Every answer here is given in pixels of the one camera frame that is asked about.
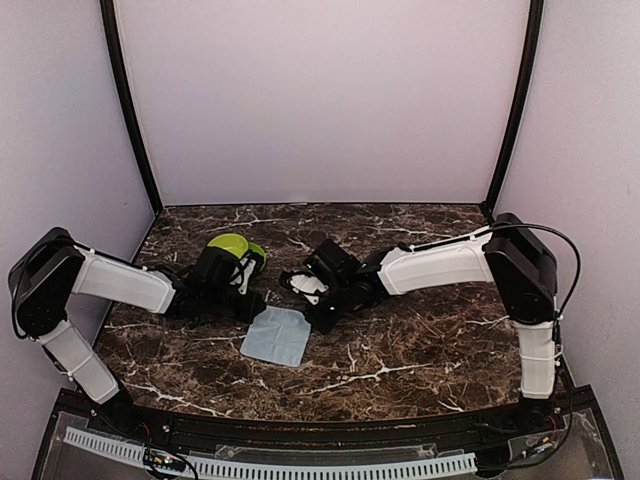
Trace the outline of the green plastic plate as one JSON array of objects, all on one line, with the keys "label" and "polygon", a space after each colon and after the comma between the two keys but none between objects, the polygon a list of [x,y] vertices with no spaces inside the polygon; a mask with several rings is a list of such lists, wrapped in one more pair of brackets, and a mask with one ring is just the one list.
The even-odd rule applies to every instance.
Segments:
[{"label": "green plastic plate", "polygon": [[244,257],[247,259],[247,261],[254,262],[252,275],[259,276],[266,265],[267,256],[265,250],[256,243],[249,242],[248,250],[245,253]]}]

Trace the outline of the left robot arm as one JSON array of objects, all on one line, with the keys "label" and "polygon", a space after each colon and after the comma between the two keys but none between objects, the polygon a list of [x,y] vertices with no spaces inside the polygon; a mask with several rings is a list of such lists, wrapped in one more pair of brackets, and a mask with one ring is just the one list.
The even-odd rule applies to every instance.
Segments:
[{"label": "left robot arm", "polygon": [[198,326],[216,315],[250,323],[266,303],[250,288],[266,254],[240,235],[209,241],[179,271],[136,266],[83,245],[60,227],[49,230],[10,269],[7,285],[15,335],[37,342],[95,404],[120,436],[141,427],[125,388],[71,322],[67,305],[86,296]]}]

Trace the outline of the green plastic bowl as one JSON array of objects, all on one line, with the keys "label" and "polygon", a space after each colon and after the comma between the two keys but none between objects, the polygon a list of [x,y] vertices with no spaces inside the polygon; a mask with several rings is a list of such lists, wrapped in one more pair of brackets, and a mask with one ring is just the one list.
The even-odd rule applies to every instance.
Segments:
[{"label": "green plastic bowl", "polygon": [[244,236],[234,233],[218,235],[210,240],[207,246],[224,250],[238,259],[249,251],[249,241]]}]

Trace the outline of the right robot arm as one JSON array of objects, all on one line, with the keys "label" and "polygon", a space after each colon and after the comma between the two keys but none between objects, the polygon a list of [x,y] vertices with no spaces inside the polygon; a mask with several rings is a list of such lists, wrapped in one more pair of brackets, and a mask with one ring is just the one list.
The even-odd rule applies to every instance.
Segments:
[{"label": "right robot arm", "polygon": [[326,334],[346,314],[392,296],[454,284],[494,284],[519,341],[525,400],[511,410],[510,424],[530,434],[549,416],[546,400],[555,388],[559,327],[567,305],[557,299],[557,259],[538,232],[575,245],[564,233],[524,223],[512,213],[461,236],[389,247],[363,261],[326,239],[304,261],[304,271],[291,277],[289,287],[308,301],[308,320]]}]

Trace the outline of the small circuit board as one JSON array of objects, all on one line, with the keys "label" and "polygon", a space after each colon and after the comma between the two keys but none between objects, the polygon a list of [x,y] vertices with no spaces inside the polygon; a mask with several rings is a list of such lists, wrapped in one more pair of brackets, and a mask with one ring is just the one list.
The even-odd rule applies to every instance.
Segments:
[{"label": "small circuit board", "polygon": [[186,463],[162,450],[146,449],[143,453],[143,465],[151,472],[162,472],[178,474],[183,473],[186,469]]}]

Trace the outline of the light blue cleaning cloth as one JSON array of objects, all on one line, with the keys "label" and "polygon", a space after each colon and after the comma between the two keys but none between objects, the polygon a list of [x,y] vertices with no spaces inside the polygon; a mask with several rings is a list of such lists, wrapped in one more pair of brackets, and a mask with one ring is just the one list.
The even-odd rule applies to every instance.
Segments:
[{"label": "light blue cleaning cloth", "polygon": [[302,312],[268,306],[249,326],[240,353],[255,360],[297,368],[311,333]]}]

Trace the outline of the right black frame post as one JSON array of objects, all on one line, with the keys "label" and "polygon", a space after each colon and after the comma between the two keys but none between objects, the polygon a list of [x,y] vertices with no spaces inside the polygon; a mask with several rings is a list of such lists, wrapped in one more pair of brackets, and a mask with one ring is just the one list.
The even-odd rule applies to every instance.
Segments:
[{"label": "right black frame post", "polygon": [[489,188],[484,200],[480,203],[480,210],[489,223],[494,221],[494,213],[506,180],[525,110],[540,37],[544,4],[543,0],[529,2],[522,54],[511,107]]}]

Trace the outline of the left black frame post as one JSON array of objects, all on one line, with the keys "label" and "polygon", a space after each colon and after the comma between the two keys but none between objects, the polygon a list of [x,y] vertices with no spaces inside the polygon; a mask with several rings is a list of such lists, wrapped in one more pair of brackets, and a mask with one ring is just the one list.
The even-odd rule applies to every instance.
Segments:
[{"label": "left black frame post", "polygon": [[134,106],[119,35],[116,5],[112,0],[100,0],[99,5],[112,75],[134,159],[152,211],[155,215],[159,215],[163,211],[164,205],[152,172]]}]

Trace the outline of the black front rail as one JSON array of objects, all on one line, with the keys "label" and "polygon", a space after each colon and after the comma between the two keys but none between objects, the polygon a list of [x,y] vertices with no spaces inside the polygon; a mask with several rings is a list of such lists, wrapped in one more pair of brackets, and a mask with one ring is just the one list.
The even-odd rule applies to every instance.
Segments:
[{"label": "black front rail", "polygon": [[434,444],[440,452],[500,450],[515,438],[550,435],[568,425],[568,410],[549,402],[519,402],[467,413],[408,420],[366,422],[272,422],[190,415],[128,405],[117,412],[97,407],[77,393],[67,395],[69,409],[101,431],[121,429],[136,440],[180,451],[212,452],[231,445],[263,449],[346,450]]}]

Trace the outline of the black frame post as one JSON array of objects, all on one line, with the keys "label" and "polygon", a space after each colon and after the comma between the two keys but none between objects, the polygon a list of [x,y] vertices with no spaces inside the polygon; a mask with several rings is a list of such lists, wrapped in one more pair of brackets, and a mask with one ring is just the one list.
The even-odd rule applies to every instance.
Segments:
[{"label": "black frame post", "polygon": [[511,107],[489,188],[484,200],[480,203],[480,210],[489,223],[494,221],[494,213],[506,180],[525,110],[540,37],[544,4],[543,0],[529,2],[522,54]]},{"label": "black frame post", "polygon": [[155,215],[159,215],[163,211],[164,205],[152,172],[134,106],[119,35],[116,5],[112,0],[100,0],[99,5],[112,75],[134,159],[152,211]]}]

